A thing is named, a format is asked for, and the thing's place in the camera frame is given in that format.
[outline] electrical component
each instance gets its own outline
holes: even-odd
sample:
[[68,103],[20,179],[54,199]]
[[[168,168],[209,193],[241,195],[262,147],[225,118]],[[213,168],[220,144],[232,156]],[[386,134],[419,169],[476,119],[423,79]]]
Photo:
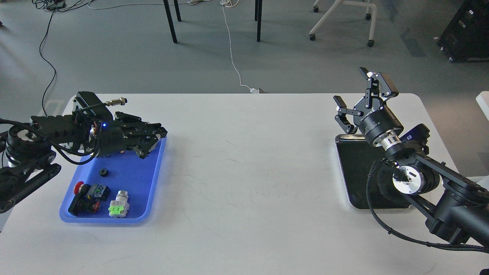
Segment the electrical component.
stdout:
[[124,218],[129,210],[129,204],[127,199],[129,198],[128,192],[120,190],[117,193],[114,201],[111,201],[109,206],[109,216],[114,218]]

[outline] gray floor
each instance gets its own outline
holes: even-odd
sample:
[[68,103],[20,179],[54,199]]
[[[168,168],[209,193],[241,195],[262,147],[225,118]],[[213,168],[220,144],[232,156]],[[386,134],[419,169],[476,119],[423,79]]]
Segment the gray floor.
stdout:
[[[92,6],[136,2],[97,0]],[[379,16],[373,48],[366,46],[370,22],[360,7],[340,6],[316,32],[316,41],[309,40],[310,29],[332,2],[323,0],[319,13],[313,13],[313,0],[265,0],[260,43],[254,1],[241,0],[226,9],[243,83],[268,93],[364,92],[359,66],[386,72],[400,92],[421,98],[462,174],[489,174],[489,121],[475,101],[489,90],[489,63],[450,63],[435,40],[462,1],[374,1]],[[231,64],[219,1],[183,4],[180,10],[182,22],[174,14],[178,44],[172,43],[163,5],[83,7],[54,14],[43,47],[58,71],[47,92],[47,112],[61,113],[77,91],[249,92],[239,86]],[[40,114],[53,74],[38,52],[49,17],[26,0],[0,3],[2,118],[28,121]],[[341,132],[339,127],[332,131]]]

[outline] chair leg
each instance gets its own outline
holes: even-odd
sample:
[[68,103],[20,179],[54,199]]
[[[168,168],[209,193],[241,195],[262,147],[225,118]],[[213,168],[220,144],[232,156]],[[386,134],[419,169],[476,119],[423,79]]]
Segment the chair leg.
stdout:
[[365,20],[370,20],[371,18],[372,18],[372,8],[368,6],[367,12],[365,14]]
[[321,2],[321,0],[316,0],[316,2],[314,2],[314,5],[312,5],[312,10],[314,12],[318,12],[319,11],[319,7],[318,7],[319,2]]
[[335,0],[331,8],[323,15],[319,22],[312,28],[309,35],[313,35],[314,32],[323,24],[324,20],[343,2],[344,0]]
[[180,8],[178,6],[178,0],[173,0],[173,4],[175,5],[175,12],[177,13],[178,22],[182,22],[182,18],[180,17]]
[[263,0],[258,0],[258,26],[256,31],[256,42],[260,41],[262,35],[262,3]]
[[258,21],[258,0],[255,0],[255,21]]
[[172,13],[170,12],[170,5],[168,0],[163,0],[165,5],[166,18],[168,19],[168,25],[170,26],[170,32],[172,33],[173,43],[177,43],[177,35],[175,34],[175,27],[173,26]]

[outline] small black part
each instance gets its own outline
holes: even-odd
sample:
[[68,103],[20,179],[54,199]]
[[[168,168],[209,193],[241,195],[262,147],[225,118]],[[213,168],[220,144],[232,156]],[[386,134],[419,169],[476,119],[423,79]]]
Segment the small black part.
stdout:
[[90,184],[84,184],[82,185],[82,188],[78,192],[78,194],[82,194],[82,196],[86,196],[90,190],[91,185]]
[[100,174],[100,176],[106,177],[109,174],[109,171],[104,168],[104,169],[100,170],[100,172],[98,172],[98,173]]

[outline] robotic arm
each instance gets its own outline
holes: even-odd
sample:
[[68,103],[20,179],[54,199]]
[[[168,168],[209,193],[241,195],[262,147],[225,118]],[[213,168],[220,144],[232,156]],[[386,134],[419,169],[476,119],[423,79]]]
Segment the robotic arm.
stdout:
[[[419,124],[399,138],[403,126],[387,107],[387,100],[399,93],[385,73],[360,68],[367,80],[365,95],[353,109],[340,96],[335,120],[347,134],[360,129],[371,146],[382,146],[393,163],[392,184],[426,218],[430,233],[450,244],[473,238],[489,248],[489,191],[428,156],[428,128]],[[353,115],[352,125],[346,115]],[[445,192],[434,205],[420,194],[434,190],[443,179]]]
[[[0,213],[60,172],[61,166],[52,163],[56,157],[52,147],[73,164],[124,150],[135,151],[141,159],[147,157],[167,131],[160,123],[143,122],[140,117],[122,112],[115,112],[114,119],[106,107],[126,103],[123,97],[101,102],[92,92],[78,92],[71,115],[32,116],[30,123],[0,119],[0,124],[13,125],[0,134],[0,153],[5,151],[9,162],[9,167],[0,169]],[[91,156],[76,162],[66,153]]]

